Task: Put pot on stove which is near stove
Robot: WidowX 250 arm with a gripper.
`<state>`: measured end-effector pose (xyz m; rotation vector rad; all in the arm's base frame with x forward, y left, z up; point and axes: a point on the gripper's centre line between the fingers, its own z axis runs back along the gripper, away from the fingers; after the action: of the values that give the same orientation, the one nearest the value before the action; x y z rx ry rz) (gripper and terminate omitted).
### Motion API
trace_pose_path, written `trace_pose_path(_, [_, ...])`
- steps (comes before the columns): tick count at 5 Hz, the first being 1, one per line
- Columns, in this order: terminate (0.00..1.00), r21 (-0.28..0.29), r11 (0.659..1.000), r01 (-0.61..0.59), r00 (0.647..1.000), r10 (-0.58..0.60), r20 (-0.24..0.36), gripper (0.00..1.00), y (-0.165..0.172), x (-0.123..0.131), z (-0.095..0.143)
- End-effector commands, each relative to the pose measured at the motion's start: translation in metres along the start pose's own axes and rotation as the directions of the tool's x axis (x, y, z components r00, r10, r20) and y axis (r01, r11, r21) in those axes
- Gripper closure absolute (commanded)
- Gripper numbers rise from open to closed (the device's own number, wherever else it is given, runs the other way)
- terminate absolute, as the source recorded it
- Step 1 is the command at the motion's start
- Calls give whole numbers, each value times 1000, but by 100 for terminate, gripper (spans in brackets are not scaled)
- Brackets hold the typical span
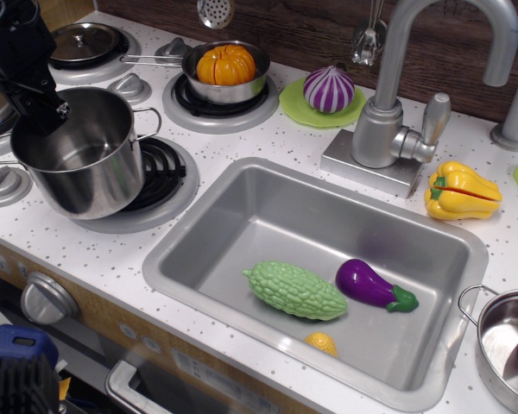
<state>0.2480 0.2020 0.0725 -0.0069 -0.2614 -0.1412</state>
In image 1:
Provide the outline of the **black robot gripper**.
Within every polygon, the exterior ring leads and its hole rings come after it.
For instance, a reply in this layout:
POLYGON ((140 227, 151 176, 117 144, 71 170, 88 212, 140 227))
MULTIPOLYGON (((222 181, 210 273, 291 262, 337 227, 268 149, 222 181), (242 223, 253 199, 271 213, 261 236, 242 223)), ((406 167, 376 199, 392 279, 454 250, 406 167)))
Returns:
POLYGON ((0 1, 0 92, 42 135, 52 134, 71 112, 48 70, 54 49, 38 2, 0 1))

